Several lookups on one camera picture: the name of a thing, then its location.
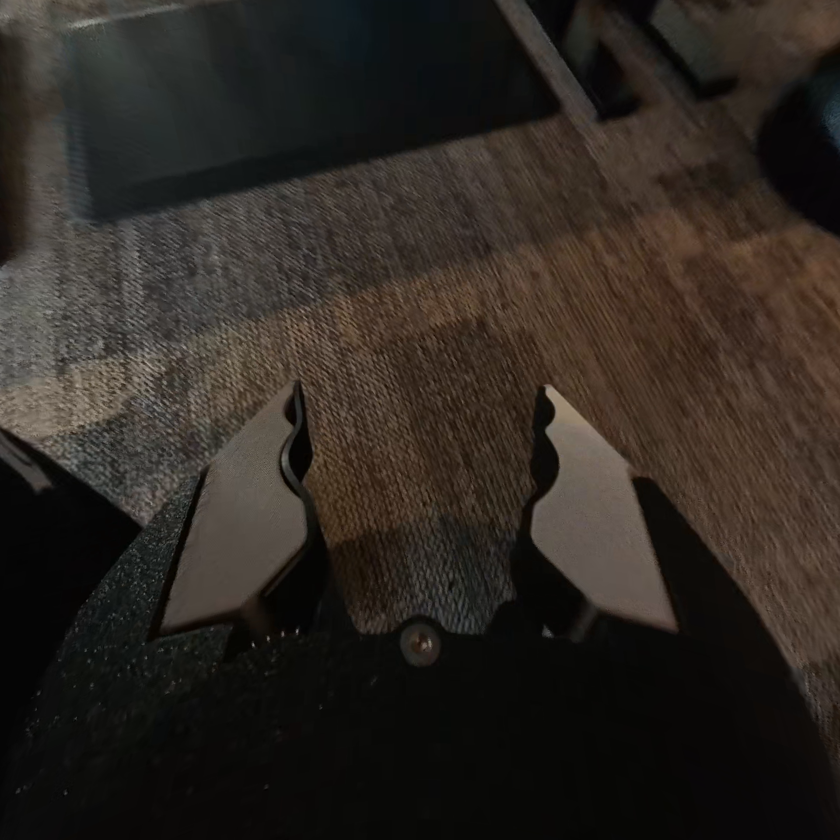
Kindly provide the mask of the dark round object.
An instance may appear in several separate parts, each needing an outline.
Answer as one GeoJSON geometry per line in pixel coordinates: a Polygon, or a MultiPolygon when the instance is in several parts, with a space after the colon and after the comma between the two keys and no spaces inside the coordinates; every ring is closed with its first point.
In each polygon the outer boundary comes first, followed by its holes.
{"type": "Polygon", "coordinates": [[[756,153],[784,203],[839,236],[839,48],[793,82],[762,120],[756,153]]]}

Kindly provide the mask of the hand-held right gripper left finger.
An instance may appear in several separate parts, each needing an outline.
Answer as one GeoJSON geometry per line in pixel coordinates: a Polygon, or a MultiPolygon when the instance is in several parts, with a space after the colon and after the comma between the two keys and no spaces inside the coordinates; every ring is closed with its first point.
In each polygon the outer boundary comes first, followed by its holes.
{"type": "Polygon", "coordinates": [[[325,587],[325,549],[304,479],[305,397],[287,383],[206,468],[162,606],[162,636],[235,624],[252,636],[308,630],[325,587]]]}

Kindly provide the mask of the dark floor mat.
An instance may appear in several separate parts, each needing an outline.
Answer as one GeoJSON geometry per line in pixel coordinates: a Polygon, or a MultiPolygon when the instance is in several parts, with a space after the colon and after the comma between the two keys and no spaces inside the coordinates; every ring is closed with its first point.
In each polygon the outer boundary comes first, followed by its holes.
{"type": "Polygon", "coordinates": [[[60,33],[95,223],[423,148],[560,104],[495,2],[211,2],[60,33]]]}

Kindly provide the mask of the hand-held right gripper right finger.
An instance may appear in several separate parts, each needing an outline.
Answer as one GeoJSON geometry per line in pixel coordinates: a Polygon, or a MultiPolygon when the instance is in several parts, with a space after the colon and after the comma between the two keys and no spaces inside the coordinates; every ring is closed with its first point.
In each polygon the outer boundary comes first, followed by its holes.
{"type": "Polygon", "coordinates": [[[551,634],[601,619],[679,630],[627,460],[553,386],[537,392],[519,600],[551,634]]]}

